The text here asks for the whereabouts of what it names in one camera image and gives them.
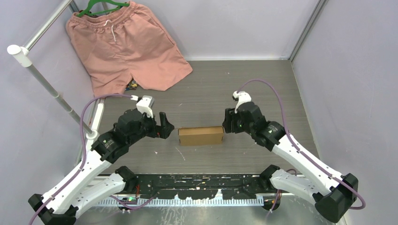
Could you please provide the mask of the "brown cardboard box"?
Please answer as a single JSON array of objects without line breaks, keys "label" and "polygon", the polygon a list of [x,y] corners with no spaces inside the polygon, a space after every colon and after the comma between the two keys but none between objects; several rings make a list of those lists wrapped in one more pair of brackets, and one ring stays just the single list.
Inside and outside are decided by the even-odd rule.
[{"label": "brown cardboard box", "polygon": [[181,146],[202,146],[222,144],[223,127],[184,127],[178,129]]}]

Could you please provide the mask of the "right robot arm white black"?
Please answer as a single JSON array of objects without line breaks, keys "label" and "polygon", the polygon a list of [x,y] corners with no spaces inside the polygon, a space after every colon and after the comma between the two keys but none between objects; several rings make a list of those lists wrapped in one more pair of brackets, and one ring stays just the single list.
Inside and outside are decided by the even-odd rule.
[{"label": "right robot arm white black", "polygon": [[266,120],[254,102],[225,109],[222,126],[226,133],[249,134],[257,145],[279,155],[304,175],[296,177],[270,165],[260,174],[260,185],[265,192],[275,189],[290,192],[314,205],[321,216],[333,223],[356,201],[353,192],[358,190],[359,181],[353,174],[343,175],[314,157],[281,124]]}]

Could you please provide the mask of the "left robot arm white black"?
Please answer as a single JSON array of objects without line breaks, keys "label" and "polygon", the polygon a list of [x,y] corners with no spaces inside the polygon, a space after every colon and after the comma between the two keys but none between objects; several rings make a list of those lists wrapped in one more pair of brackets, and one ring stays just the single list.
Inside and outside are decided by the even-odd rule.
[{"label": "left robot arm white black", "polygon": [[89,208],[110,195],[134,192],[138,180],[126,166],[90,188],[87,185],[142,138],[167,139],[175,127],[164,112],[160,113],[160,122],[157,125],[154,117],[138,109],[127,110],[112,130],[98,137],[86,158],[62,182],[43,195],[29,198],[36,215],[45,225],[73,225]]}]

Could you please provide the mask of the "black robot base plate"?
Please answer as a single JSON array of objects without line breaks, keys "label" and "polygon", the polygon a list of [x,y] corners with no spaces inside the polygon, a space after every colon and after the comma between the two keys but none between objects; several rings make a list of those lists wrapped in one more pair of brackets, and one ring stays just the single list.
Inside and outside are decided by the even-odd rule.
[{"label": "black robot base plate", "polygon": [[262,196],[265,210],[276,210],[283,192],[276,190],[257,174],[139,174],[124,190],[114,195],[124,202],[122,210],[128,204],[137,204],[146,199],[142,206],[154,199],[185,200],[191,198],[213,199],[254,199]]}]

